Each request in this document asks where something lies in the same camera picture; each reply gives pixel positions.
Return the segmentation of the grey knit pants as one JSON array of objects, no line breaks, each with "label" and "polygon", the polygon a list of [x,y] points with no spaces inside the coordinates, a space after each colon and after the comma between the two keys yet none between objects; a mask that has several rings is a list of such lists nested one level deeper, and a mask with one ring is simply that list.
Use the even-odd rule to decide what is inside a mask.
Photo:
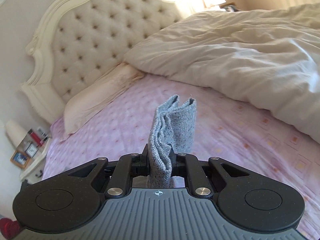
[{"label": "grey knit pants", "polygon": [[196,123],[196,100],[189,98],[182,105],[178,95],[159,105],[153,117],[148,140],[150,174],[147,187],[174,187],[170,154],[190,153]]}]

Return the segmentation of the pink patterned bed sheet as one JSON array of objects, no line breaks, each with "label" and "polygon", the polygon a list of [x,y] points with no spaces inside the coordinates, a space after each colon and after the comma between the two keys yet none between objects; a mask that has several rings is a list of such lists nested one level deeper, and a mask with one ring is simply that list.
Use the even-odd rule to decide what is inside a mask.
[{"label": "pink patterned bed sheet", "polygon": [[100,156],[112,161],[142,152],[156,107],[175,94],[181,102],[197,102],[192,154],[200,160],[218,156],[294,187],[305,201],[298,229],[319,239],[319,144],[266,110],[160,76],[137,81],[68,139],[63,118],[57,119],[43,178]]}]

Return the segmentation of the red water bottle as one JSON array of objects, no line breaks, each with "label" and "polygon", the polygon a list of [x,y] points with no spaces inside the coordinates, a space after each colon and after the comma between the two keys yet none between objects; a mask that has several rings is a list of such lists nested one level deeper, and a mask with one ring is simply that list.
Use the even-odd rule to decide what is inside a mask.
[{"label": "red water bottle", "polygon": [[37,146],[39,147],[43,146],[42,139],[32,129],[28,131],[28,134],[33,139],[33,141],[37,144]]}]

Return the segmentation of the white nightstand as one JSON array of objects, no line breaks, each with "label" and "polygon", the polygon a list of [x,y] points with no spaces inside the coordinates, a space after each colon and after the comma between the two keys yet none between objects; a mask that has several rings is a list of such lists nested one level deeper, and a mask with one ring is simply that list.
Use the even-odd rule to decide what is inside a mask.
[{"label": "white nightstand", "polygon": [[20,173],[20,181],[27,181],[28,184],[35,184],[42,180],[46,156],[51,145],[52,138],[48,138],[44,145],[38,150],[35,156],[29,161],[26,168]]}]

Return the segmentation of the small desk clock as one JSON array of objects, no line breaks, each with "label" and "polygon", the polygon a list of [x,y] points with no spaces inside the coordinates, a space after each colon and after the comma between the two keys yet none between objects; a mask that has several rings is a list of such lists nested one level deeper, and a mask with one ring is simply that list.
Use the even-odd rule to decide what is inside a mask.
[{"label": "small desk clock", "polygon": [[38,148],[32,142],[30,142],[25,148],[25,153],[31,158],[33,158],[37,152]]}]

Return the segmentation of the cream pillow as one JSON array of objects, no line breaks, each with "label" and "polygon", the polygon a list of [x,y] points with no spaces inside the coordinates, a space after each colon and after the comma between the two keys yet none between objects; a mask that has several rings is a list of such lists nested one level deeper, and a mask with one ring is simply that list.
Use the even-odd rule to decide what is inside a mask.
[{"label": "cream pillow", "polygon": [[84,124],[144,76],[144,72],[122,62],[114,70],[72,97],[64,110],[64,134],[60,141],[65,141],[75,134]]}]

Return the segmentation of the white table lamp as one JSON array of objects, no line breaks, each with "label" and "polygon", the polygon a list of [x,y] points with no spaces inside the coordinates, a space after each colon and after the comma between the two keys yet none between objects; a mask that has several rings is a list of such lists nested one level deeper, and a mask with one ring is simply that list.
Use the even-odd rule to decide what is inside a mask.
[{"label": "white table lamp", "polygon": [[9,120],[5,131],[12,144],[17,148],[27,135],[27,131],[14,120]]}]

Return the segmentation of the cream duvet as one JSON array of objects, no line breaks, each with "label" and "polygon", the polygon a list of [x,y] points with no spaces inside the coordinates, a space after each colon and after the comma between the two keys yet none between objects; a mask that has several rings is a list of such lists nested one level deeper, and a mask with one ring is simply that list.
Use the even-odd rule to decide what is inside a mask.
[{"label": "cream duvet", "polygon": [[269,110],[319,141],[319,4],[279,10],[205,11],[124,54],[146,73]]}]

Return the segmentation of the cream tufted headboard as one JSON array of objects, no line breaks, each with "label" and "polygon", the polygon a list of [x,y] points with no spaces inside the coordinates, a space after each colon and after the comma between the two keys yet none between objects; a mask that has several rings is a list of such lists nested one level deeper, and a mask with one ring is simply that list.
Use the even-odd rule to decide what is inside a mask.
[{"label": "cream tufted headboard", "polygon": [[26,46],[35,67],[21,91],[43,120],[54,122],[138,42],[194,14],[196,1],[54,0]]}]

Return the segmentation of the wooden photo frame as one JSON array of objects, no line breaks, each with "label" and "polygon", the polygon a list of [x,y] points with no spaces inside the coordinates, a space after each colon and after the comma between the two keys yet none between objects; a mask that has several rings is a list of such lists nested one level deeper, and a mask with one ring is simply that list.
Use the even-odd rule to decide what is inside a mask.
[{"label": "wooden photo frame", "polygon": [[14,154],[12,155],[10,161],[14,165],[16,165],[17,167],[19,167],[20,169],[23,170],[28,165],[28,163],[30,161],[30,157],[26,153],[19,151],[19,150],[16,150],[14,152]]}]

